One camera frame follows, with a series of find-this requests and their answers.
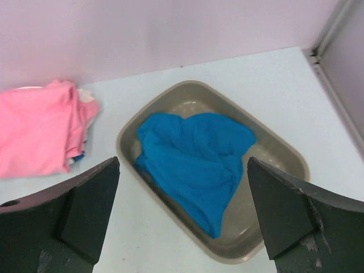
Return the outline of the pink folded t shirt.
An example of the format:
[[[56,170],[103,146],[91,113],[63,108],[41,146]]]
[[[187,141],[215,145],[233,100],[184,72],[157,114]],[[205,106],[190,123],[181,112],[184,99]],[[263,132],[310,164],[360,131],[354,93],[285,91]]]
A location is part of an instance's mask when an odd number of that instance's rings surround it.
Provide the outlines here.
[[[68,173],[100,110],[70,81],[1,92],[1,178]]]

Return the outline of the aluminium corner post right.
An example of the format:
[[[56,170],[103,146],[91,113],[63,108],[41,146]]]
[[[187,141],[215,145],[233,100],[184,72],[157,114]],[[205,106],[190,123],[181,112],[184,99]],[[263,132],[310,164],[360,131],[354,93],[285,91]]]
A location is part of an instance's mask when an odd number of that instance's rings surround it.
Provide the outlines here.
[[[304,54],[363,154],[363,1],[339,1]]]

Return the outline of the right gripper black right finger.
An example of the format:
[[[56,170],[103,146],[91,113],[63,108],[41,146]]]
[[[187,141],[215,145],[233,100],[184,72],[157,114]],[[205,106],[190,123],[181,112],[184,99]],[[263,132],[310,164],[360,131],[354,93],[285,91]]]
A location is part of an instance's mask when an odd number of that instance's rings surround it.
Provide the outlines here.
[[[247,175],[277,272],[363,272],[363,202],[251,157]]]

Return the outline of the beige plastic tray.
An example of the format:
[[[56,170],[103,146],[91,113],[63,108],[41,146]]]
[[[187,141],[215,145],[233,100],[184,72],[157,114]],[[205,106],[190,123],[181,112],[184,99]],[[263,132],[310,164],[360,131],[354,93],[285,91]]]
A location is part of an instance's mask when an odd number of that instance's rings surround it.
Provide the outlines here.
[[[143,107],[120,131],[117,153],[180,228],[224,264],[263,247],[248,160],[309,179],[292,146],[199,81],[180,82]]]

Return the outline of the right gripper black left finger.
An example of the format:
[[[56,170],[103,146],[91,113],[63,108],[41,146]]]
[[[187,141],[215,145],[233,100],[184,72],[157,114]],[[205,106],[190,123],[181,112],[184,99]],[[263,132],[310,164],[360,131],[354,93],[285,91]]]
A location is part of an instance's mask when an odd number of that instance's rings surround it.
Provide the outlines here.
[[[119,160],[1,204],[1,272],[92,272],[119,182]]]

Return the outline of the blue t shirt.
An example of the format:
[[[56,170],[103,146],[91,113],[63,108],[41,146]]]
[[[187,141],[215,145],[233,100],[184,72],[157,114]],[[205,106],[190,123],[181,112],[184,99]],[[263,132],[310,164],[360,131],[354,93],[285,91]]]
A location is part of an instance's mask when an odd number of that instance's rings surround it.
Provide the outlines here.
[[[150,115],[137,130],[135,166],[149,174],[211,238],[243,176],[243,156],[256,143],[251,129],[216,113],[188,118]]]

